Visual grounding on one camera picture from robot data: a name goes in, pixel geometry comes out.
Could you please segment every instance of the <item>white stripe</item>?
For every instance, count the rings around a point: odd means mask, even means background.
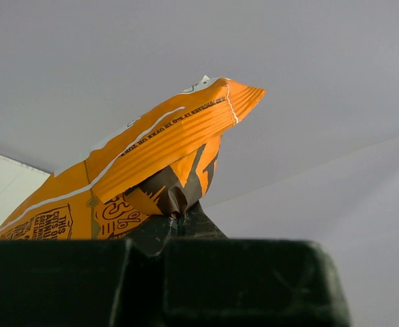
[[[234,108],[233,108],[233,104],[231,103],[231,100],[229,99],[229,85],[225,85],[226,87],[228,87],[228,93],[226,94],[226,97],[228,98],[228,103],[229,106],[231,107],[231,110],[233,111],[233,115],[235,118],[235,123],[238,124],[239,123],[239,117],[237,117],[237,115],[235,114]]]
[[[4,229],[10,227],[13,223],[16,223],[17,221],[21,220],[21,219],[23,218],[23,216],[25,216],[30,210],[39,208],[39,207],[41,207],[41,206],[43,206],[43,205],[45,205],[45,204],[51,203],[51,202],[56,202],[56,201],[64,200],[64,199],[67,199],[67,198],[71,198],[72,196],[75,196],[76,194],[80,194],[80,193],[82,193],[82,192],[86,192],[86,191],[90,190],[90,189],[91,189],[91,188],[92,188],[92,187],[93,187],[93,186],[94,186],[107,172],[108,172],[108,169],[111,168],[111,166],[114,164],[114,162],[117,160],[117,158],[120,157],[120,155],[121,155],[123,152],[125,152],[126,150],[128,150],[134,143],[137,143],[143,136],[145,136],[146,134],[148,134],[148,133],[149,133],[162,119],[164,119],[164,118],[167,117],[168,115],[170,115],[170,114],[172,114],[172,113],[174,113],[174,112],[176,112],[176,111],[178,111],[178,110],[184,109],[184,108],[185,108],[185,107],[179,107],[179,108],[176,108],[175,110],[172,110],[172,111],[167,112],[167,113],[165,113],[164,115],[162,115],[149,129],[147,129],[147,130],[144,131],[142,134],[140,134],[139,136],[137,136],[137,138],[136,138],[133,142],[129,143],[129,145],[126,146],[125,150],[123,150],[122,152],[120,152],[120,153],[116,156],[116,158],[114,158],[114,159],[105,167],[105,169],[104,169],[103,171],[101,171],[101,173],[99,173],[99,175],[98,175],[95,179],[92,180],[92,182],[91,182],[90,184],[88,184],[87,186],[84,186],[84,187],[81,188],[81,189],[77,189],[77,190],[75,190],[75,191],[73,191],[73,192],[70,192],[70,193],[68,193],[68,194],[65,194],[65,195],[63,195],[63,196],[57,196],[56,198],[47,199],[47,200],[41,201],[41,202],[39,202],[39,203],[37,203],[37,204],[34,204],[34,205],[32,205],[32,206],[29,206],[20,216],[18,216],[17,218],[15,218],[14,220],[10,221],[10,222],[7,223],[5,226],[3,226],[3,227],[0,229],[0,232],[2,232]]]

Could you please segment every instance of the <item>white wall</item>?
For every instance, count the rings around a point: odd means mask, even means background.
[[[0,225],[48,174],[0,156]]]

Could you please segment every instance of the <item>orange chip bag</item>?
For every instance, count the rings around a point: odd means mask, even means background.
[[[0,239],[118,238],[150,215],[182,215],[207,192],[222,134],[265,90],[204,77],[50,175]]]

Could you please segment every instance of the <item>black object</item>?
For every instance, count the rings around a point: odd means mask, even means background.
[[[151,216],[136,228],[128,231],[126,237],[147,255],[156,255],[163,250],[166,239],[185,236],[200,239],[227,239],[222,231],[211,221],[197,202],[179,221],[171,217]]]
[[[169,326],[349,326],[330,257],[312,242],[170,240]]]
[[[125,240],[0,241],[0,327],[351,325],[318,244],[227,239],[199,203],[177,223],[175,238],[150,217]]]
[[[0,327],[128,326],[151,265],[130,240],[0,241]]]

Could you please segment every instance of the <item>plastic wrapper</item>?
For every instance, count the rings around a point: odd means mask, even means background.
[[[183,215],[209,189],[222,134],[264,94],[205,76],[50,175],[0,239],[120,238],[151,215]]]

